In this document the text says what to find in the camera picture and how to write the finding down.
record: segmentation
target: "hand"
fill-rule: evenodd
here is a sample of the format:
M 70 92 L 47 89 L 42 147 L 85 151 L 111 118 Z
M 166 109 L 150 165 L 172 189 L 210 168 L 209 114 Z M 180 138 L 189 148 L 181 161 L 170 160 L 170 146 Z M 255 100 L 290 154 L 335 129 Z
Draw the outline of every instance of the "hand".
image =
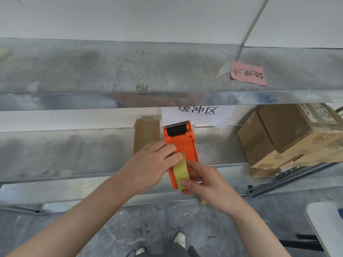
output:
M 196 161 L 187 161 L 190 180 L 181 180 L 181 184 L 186 190 L 181 190 L 183 194 L 196 193 L 205 199 L 215 208 L 231 214 L 245 203 L 237 192 L 225 181 L 216 168 L 205 166 Z
M 164 141 L 149 143 L 113 177 L 119 178 L 133 195 L 142 194 L 157 185 L 164 173 L 182 160 L 182 154 L 175 151 L 174 144 L 166 145 Z

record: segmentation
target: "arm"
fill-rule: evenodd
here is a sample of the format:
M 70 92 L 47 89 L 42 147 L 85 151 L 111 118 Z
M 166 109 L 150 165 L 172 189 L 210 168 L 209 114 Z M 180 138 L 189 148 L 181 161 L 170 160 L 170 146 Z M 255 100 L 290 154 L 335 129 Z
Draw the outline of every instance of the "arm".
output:
M 165 171 L 182 159 L 175 151 L 174 145 L 166 146 L 163 141 L 148 144 L 119 172 L 8 257 L 76 256 L 126 201 L 155 186 Z
M 262 218 L 227 184 L 216 168 L 188 161 L 191 180 L 182 180 L 184 194 L 196 193 L 225 212 L 234 222 L 243 245 L 252 257 L 290 257 Z

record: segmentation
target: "white paper sign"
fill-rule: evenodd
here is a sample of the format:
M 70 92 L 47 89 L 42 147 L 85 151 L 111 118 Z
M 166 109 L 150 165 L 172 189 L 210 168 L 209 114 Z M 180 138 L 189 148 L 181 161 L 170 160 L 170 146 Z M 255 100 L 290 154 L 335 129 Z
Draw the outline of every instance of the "white paper sign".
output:
M 216 126 L 225 129 L 229 125 L 235 105 L 162 107 L 164 126 L 191 121 L 195 126 Z

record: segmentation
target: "tape roll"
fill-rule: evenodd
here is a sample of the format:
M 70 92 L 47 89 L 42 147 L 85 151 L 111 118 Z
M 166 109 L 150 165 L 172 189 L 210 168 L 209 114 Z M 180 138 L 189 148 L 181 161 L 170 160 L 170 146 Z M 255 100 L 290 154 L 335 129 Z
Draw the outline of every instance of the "tape roll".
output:
M 175 176 L 175 180 L 176 180 L 178 188 L 180 190 L 185 190 L 186 188 L 180 184 L 181 179 L 184 179 L 184 178 L 189 179 L 185 153 L 182 153 L 182 160 L 178 164 L 174 165 L 173 169 L 174 169 L 174 176 Z

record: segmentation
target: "orange tape dispenser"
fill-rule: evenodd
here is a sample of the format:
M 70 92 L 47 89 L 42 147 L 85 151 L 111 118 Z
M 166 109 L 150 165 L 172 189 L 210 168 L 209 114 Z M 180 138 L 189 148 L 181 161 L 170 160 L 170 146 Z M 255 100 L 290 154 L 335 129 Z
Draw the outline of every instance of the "orange tape dispenser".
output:
M 184 153 L 186 160 L 199 161 L 190 121 L 164 126 L 163 137 L 167 144 L 176 146 L 176 152 Z M 174 189 L 178 189 L 173 167 L 169 169 L 169 178 Z

